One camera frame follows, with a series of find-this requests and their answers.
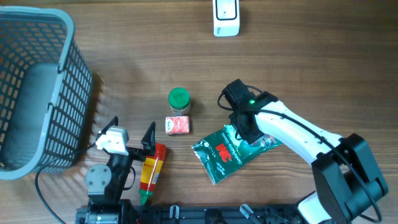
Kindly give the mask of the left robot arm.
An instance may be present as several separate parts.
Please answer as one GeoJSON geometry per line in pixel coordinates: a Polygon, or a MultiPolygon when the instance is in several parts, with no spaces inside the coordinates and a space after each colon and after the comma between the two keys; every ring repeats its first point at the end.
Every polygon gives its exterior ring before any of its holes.
{"type": "Polygon", "coordinates": [[[88,205],[76,211],[76,223],[140,223],[141,218],[129,199],[121,196],[134,161],[144,162],[155,154],[155,122],[148,127],[141,140],[142,148],[129,147],[127,129],[118,125],[114,117],[98,132],[95,147],[106,152],[106,164],[90,167],[85,176],[88,187],[88,205]]]}

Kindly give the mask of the red sauce bottle green cap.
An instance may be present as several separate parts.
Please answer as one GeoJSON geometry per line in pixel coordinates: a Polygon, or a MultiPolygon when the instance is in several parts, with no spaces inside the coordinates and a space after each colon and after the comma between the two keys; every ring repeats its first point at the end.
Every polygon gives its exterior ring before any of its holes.
{"type": "Polygon", "coordinates": [[[154,188],[159,178],[167,147],[164,144],[155,145],[155,155],[147,156],[142,165],[139,194],[141,196],[141,205],[145,205],[147,200],[153,195],[154,188]]]}

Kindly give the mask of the green lid jar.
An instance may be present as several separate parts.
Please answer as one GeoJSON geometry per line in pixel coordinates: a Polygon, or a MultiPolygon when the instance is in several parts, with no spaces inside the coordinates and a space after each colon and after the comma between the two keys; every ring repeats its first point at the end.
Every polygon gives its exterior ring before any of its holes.
{"type": "Polygon", "coordinates": [[[190,94],[181,87],[174,88],[170,91],[168,101],[172,113],[177,116],[187,114],[191,108],[190,94]]]}

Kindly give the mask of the green 3M gloves package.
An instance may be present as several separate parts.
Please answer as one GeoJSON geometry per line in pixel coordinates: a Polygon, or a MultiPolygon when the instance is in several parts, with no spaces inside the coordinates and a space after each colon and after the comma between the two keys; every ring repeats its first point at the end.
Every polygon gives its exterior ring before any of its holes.
{"type": "Polygon", "coordinates": [[[232,125],[203,138],[192,146],[213,184],[227,178],[263,152],[282,145],[264,134],[252,144],[241,139],[232,125]]]}

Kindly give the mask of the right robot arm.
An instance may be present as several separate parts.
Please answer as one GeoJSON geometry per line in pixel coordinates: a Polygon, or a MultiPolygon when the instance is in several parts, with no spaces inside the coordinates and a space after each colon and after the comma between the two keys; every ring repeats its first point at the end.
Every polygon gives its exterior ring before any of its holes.
{"type": "Polygon", "coordinates": [[[385,178],[367,141],[358,134],[342,137],[293,113],[278,97],[237,79],[221,97],[229,103],[231,124],[249,144],[269,134],[307,162],[316,190],[296,204],[303,223],[351,223],[361,217],[382,221],[377,201],[388,193],[385,178]]]}

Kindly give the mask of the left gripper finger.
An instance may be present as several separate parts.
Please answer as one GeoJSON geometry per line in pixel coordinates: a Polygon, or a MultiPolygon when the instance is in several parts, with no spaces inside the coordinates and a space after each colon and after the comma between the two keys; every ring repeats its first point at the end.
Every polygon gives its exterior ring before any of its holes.
{"type": "Polygon", "coordinates": [[[145,152],[155,152],[155,122],[153,121],[141,140],[145,152]]]}
{"type": "Polygon", "coordinates": [[[106,134],[107,130],[112,126],[118,126],[118,117],[114,116],[113,119],[102,129],[98,132],[96,140],[98,140],[102,135],[106,134]]]}

